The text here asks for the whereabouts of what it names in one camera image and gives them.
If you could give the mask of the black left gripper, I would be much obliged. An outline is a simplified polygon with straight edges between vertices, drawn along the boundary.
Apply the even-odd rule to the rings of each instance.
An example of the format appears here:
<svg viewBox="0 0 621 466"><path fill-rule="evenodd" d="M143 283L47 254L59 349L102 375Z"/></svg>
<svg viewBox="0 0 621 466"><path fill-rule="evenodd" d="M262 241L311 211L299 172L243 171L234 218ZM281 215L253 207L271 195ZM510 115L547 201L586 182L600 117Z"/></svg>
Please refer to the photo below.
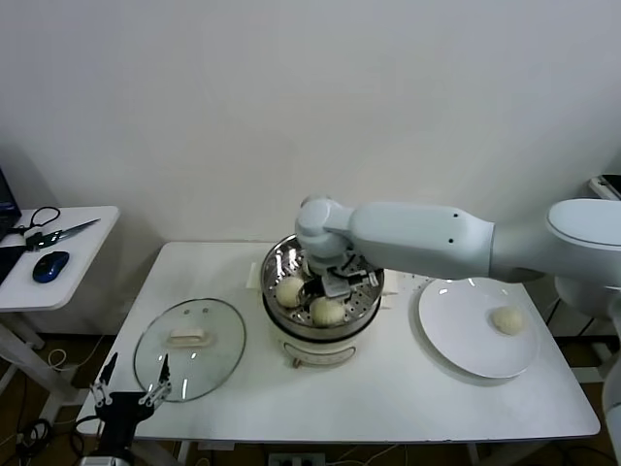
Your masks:
<svg viewBox="0 0 621 466"><path fill-rule="evenodd" d="M118 353L104 365L99 378L90 386L96 407L95 413L104 423L95 456L133 457L131 446L137 426L154 413L153 406L160 406L170 395L169 355L162 360L157 384L147 393L118 391L111 394L109 383L112 378Z"/></svg>

